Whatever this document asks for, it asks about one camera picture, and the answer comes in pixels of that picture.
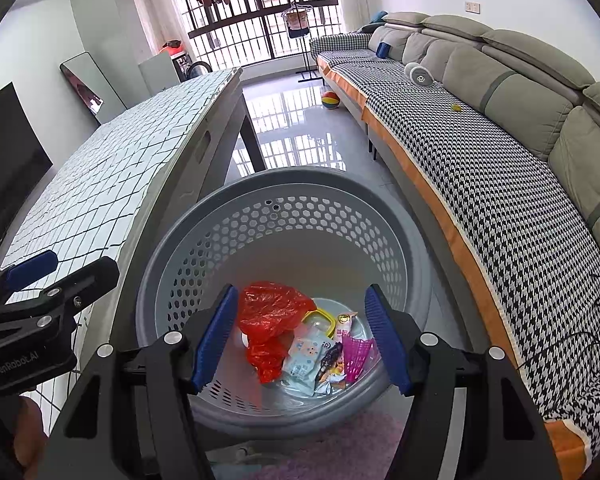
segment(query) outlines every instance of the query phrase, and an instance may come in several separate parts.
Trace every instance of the mirror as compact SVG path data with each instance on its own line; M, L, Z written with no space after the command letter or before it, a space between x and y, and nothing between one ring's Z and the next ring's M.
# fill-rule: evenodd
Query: mirror
M60 70L100 124L108 123L126 110L88 52L65 61Z

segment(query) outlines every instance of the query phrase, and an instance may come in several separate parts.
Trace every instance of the red plastic bag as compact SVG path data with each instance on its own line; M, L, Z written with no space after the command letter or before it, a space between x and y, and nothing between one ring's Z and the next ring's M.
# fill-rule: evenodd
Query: red plastic bag
M282 373L282 363L293 337L279 337L302 323L307 312L315 310L314 300L294 288L279 283L255 282L238 300L238 327L247 335L247 360L256 367L261 383L274 381Z
M247 361L256 368L261 384L275 381L282 374L282 363L289 346L284 346L277 337L264 343L250 344L247 348Z
M238 327L249 343L262 343L286 330L293 330L307 312L315 310L314 300L291 286L255 282L238 300Z

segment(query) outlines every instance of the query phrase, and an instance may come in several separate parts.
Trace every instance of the basket rim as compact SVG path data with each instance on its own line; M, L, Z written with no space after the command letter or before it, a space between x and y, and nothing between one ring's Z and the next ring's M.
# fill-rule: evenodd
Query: basket rim
M327 186L347 192L373 208L394 231L402 249L408 273L405 311L423 328L429 313L431 295L430 260L419 229L404 207L387 192L367 185L363 178L352 178L341 170L300 166L267 170L244 177L221 187L195 204L169 229L155 248L142 276L136 303L136 336L140 346L157 339L155 300L157 283L164 267L179 243L203 218L225 203L249 192L285 184ZM280 415L241 414L215 406L205 399L190 396L194 418L219 431L250 438L298 436L315 431L325 424L321 419L333 418L338 411L341 420L348 413L363 408L390 386L383 365L376 365L347 391L318 406Z

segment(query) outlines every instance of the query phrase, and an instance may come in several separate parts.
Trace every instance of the laundry basket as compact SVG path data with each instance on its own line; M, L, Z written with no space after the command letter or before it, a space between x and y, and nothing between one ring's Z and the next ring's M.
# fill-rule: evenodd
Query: laundry basket
M391 306L420 327L429 312L430 263L408 213L390 196L325 168L248 176L190 209L155 250L136 309L141 345L179 330L226 283L290 285L332 314L356 311L352 335L371 338L365 289L378 283ZM332 396L296 397L260 384L237 328L214 380L190 396L196 421L241 438L288 438L356 413L389 386L382 361Z

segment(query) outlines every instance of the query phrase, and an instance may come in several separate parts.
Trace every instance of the pink rug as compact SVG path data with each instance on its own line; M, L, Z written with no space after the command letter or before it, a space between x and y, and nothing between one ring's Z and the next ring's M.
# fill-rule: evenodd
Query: pink rug
M378 480L400 442L401 425L384 413L362 412L288 461L266 466L249 480Z

